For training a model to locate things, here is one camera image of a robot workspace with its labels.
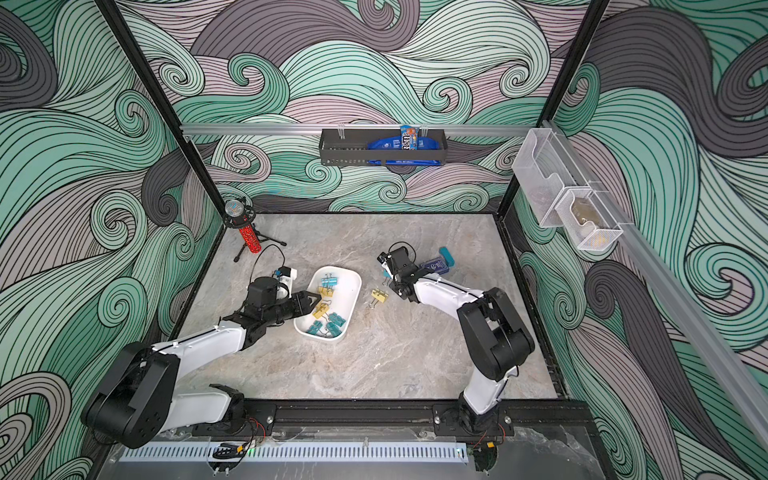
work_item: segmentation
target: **tripod stand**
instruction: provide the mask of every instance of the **tripod stand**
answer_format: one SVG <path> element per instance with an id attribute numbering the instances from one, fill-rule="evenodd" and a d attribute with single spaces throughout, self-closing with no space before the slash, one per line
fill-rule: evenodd
<path id="1" fill-rule="evenodd" d="M 275 242 L 275 243 L 279 243 L 279 244 L 280 244 L 280 245 L 282 245 L 283 247 L 287 247 L 287 246 L 288 246 L 288 243 L 285 243 L 285 242 L 281 242 L 280 240 L 278 240 L 278 239 L 275 239 L 275 238 L 272 238 L 272 237 L 268 237 L 267 235 L 264 235 L 264 234 L 263 234 L 263 233 L 261 233 L 260 231 L 256 230 L 256 228 L 255 228 L 255 227 L 253 228 L 253 232 L 255 232 L 255 233 L 256 233 L 256 238 L 259 240 L 259 242 L 267 242 L 267 241 L 269 241 L 269 240 L 272 240 L 272 241 L 273 241 L 273 242 Z M 246 247 L 248 247 L 248 243 L 245 243 L 245 242 L 243 242 L 243 246 L 242 246 L 242 247 L 240 247 L 240 251 L 239 251 L 239 252 L 237 252 L 237 255 L 236 255 L 236 256 L 235 256 L 235 258 L 234 258 L 234 262 L 235 262 L 235 263 L 237 263 L 238 261 L 240 261 L 240 256 L 243 254 L 243 250 L 245 250 L 245 249 L 246 249 Z"/>

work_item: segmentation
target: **white robotic arm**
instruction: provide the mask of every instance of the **white robotic arm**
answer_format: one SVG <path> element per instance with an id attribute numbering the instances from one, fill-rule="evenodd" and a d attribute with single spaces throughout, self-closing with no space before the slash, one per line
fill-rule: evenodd
<path id="1" fill-rule="evenodd" d="M 178 379 L 230 353 L 252 346 L 269 326 L 311 313 L 320 295 L 292 292 L 296 271 L 282 266 L 272 277 L 248 286 L 246 300 L 209 330 L 170 342 L 126 345 L 81 413 L 81 421 L 135 449 L 174 427 L 219 422 L 231 415 L 243 394 L 212 385 L 176 391 Z M 233 429 L 244 419 L 232 419 Z"/>
<path id="2" fill-rule="evenodd" d="M 459 399 L 470 432 L 487 429 L 489 413 L 507 381 L 534 351 L 535 344 L 506 293 L 498 288 L 471 290 L 415 265 L 400 247 L 381 253 L 392 278 L 390 288 L 403 299 L 432 305 L 457 319 L 475 368 Z"/>
<path id="3" fill-rule="evenodd" d="M 494 407 L 508 378 L 516 376 L 534 349 L 509 298 L 498 288 L 470 290 L 421 269 L 405 247 L 382 253 L 379 262 L 401 298 L 435 306 L 459 321 L 475 369 L 458 399 L 458 412 L 467 432 L 484 432 L 494 425 Z M 272 277 L 251 282 L 243 306 L 215 327 L 152 346 L 126 345 L 88 400 L 81 421 L 132 449 L 185 425 L 227 422 L 234 433 L 245 421 L 242 393 L 222 385 L 181 392 L 176 382 L 216 358 L 249 348 L 268 326 L 311 313 L 321 297 L 293 293 L 294 279 L 296 271 L 282 266 Z"/>

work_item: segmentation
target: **wall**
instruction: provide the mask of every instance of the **wall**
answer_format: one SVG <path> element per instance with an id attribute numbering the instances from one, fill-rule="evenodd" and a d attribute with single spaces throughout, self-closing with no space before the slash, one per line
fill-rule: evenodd
<path id="1" fill-rule="evenodd" d="M 79 415 L 178 318 L 219 221 L 91 0 L 0 2 L 0 472 L 84 478 Z"/>
<path id="2" fill-rule="evenodd" d="M 534 125 L 588 0 L 125 1 L 181 120 Z M 521 138 L 453 138 L 450 165 L 324 167 L 318 137 L 199 137 L 259 210 L 496 211 Z"/>
<path id="3" fill-rule="evenodd" d="M 768 387 L 768 2 L 613 3 L 555 123 Z M 521 194 L 508 222 L 620 477 L 768 478 L 768 454 L 626 252 L 574 251 Z"/>

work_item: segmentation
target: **metal frame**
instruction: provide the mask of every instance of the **metal frame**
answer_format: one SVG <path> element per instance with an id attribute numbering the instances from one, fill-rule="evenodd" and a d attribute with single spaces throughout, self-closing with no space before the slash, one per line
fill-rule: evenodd
<path id="1" fill-rule="evenodd" d="M 185 135 L 320 135 L 324 128 L 339 130 L 400 129 L 401 124 L 277 124 L 277 123 L 222 123 L 181 124 Z M 528 125 L 470 125 L 470 124 L 415 124 L 422 131 L 444 130 L 446 135 L 472 137 L 524 137 L 533 127 Z"/>
<path id="2" fill-rule="evenodd" d="M 176 111 L 165 96 L 160 82 L 154 76 L 152 68 L 144 57 L 144 53 L 139 48 L 139 44 L 136 38 L 131 33 L 128 24 L 125 22 L 123 15 L 120 13 L 117 3 L 114 0 L 94 0 L 96 6 L 104 16 L 109 28 L 112 30 L 112 34 L 118 40 L 118 43 L 123 48 L 125 56 L 128 58 L 131 65 L 133 65 L 136 75 L 141 80 L 147 89 L 152 103 L 160 112 L 160 116 L 170 129 L 170 132 L 174 136 L 176 143 L 179 145 L 181 153 L 189 162 L 192 170 L 200 179 L 203 184 L 203 188 L 208 193 L 208 197 L 214 203 L 214 207 L 219 212 L 219 215 L 223 218 L 224 213 L 224 199 L 221 197 L 219 190 L 216 188 L 216 184 L 208 174 L 208 170 L 205 168 L 205 163 L 200 157 L 200 152 L 197 151 L 194 144 L 187 141 L 184 138 L 184 134 L 181 132 L 181 120 L 176 115 Z"/>
<path id="3" fill-rule="evenodd" d="M 265 435 L 287 440 L 301 435 L 303 429 L 336 427 L 348 429 L 405 428 L 420 432 L 434 433 L 435 437 L 449 437 L 457 442 L 476 443 L 478 437 L 456 435 L 446 418 L 445 412 L 454 408 L 455 399 L 245 399 L 244 408 L 248 416 L 259 420 Z M 594 448 L 600 467 L 609 480 L 615 480 L 616 473 L 605 450 L 594 418 L 586 402 L 575 400 L 502 400 L 498 405 L 498 424 L 509 434 L 515 426 L 529 429 L 552 426 L 580 426 L 587 432 L 587 438 Z M 502 429 L 488 432 L 486 438 L 500 437 Z M 238 435 L 224 435 L 210 425 L 196 426 L 195 436 L 210 436 L 217 441 L 242 439 Z"/>
<path id="4" fill-rule="evenodd" d="M 520 262 L 515 255 L 515 251 L 512 249 L 512 242 L 509 239 L 509 232 L 504 224 L 504 219 L 498 215 L 494 215 L 494 221 L 496 223 L 498 235 L 502 239 L 504 251 L 507 253 L 507 258 L 509 258 L 512 272 L 515 275 L 515 281 L 518 284 L 520 295 L 523 297 L 525 311 L 528 312 L 528 318 L 531 320 L 531 325 L 533 325 L 534 334 L 536 335 L 536 340 L 538 340 L 538 348 L 541 350 L 541 355 L 544 357 L 544 362 L 547 365 L 547 371 L 549 372 L 549 377 L 554 386 L 554 391 L 558 394 L 559 399 L 566 399 L 568 393 L 565 390 L 565 380 L 563 373 L 560 370 L 560 366 L 558 365 L 558 358 L 554 355 L 554 350 L 549 342 L 549 336 L 544 327 L 544 322 L 541 321 L 541 317 L 538 315 L 538 309 L 536 308 L 536 303 L 531 294 L 531 289 L 528 288 L 528 283 L 525 281 Z"/>
<path id="5" fill-rule="evenodd" d="M 712 376 L 723 387 L 731 402 L 739 410 L 760 444 L 768 450 L 768 395 L 757 382 L 738 355 L 728 346 L 701 308 L 680 285 L 667 264 L 648 243 L 634 223 L 617 205 L 613 195 L 584 165 L 571 142 L 557 125 L 549 121 L 561 145 L 574 166 L 584 175 L 587 185 L 594 190 L 596 208 L 606 220 L 612 219 L 623 230 L 618 241 L 632 256 L 634 265 L 642 273 L 646 284 L 654 291 L 664 310 L 675 320 L 678 329 L 694 346 L 699 357 L 707 365 Z"/>

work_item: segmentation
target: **black wall basket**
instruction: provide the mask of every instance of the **black wall basket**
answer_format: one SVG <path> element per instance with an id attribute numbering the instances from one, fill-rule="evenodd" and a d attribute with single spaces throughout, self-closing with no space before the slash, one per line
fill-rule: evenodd
<path id="1" fill-rule="evenodd" d="M 368 144 L 382 138 L 399 137 L 395 128 L 324 128 L 320 135 L 320 160 L 323 165 L 345 167 L 370 165 L 370 160 L 381 160 L 382 165 L 393 160 L 439 161 L 445 163 L 448 155 L 448 141 L 444 130 L 419 130 L 419 136 L 429 137 L 438 142 L 438 150 L 368 150 Z"/>

